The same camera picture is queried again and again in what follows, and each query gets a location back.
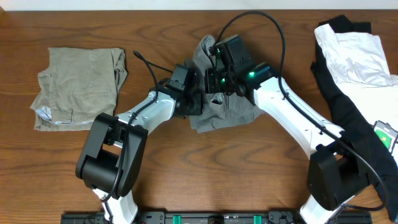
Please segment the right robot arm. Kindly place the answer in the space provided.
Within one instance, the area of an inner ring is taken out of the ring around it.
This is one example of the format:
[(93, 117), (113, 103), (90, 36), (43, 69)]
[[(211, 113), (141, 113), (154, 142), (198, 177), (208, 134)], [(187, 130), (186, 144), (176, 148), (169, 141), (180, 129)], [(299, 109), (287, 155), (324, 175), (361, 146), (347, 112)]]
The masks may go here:
[(213, 44), (209, 52), (205, 91), (245, 97), (298, 142), (309, 158), (310, 197), (299, 210), (301, 220), (331, 223), (370, 184), (369, 164), (355, 151), (350, 133), (306, 104), (269, 64), (256, 63), (240, 36)]

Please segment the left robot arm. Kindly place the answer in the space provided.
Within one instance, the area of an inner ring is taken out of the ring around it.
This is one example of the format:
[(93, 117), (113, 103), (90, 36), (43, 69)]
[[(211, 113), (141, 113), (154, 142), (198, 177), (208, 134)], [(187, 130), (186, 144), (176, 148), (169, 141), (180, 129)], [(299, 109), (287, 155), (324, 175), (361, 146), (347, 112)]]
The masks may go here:
[(203, 108), (194, 66), (176, 65), (172, 76), (125, 113), (99, 114), (76, 164), (75, 174), (92, 189), (104, 208), (106, 223), (132, 223), (138, 207), (132, 188), (141, 168), (148, 135), (173, 116), (198, 115)]

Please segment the grey shorts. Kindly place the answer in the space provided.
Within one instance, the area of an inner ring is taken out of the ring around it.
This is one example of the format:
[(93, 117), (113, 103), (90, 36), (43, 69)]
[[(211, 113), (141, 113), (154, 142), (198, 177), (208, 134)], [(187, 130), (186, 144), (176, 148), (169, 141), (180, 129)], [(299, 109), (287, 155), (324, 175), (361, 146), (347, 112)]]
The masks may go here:
[(191, 63), (198, 70), (198, 88), (203, 96), (202, 114), (190, 117), (190, 126), (198, 133), (253, 122), (265, 112), (252, 105), (245, 97), (235, 94), (205, 92), (205, 70), (212, 67), (210, 47), (215, 43), (212, 35), (206, 35), (197, 45)]

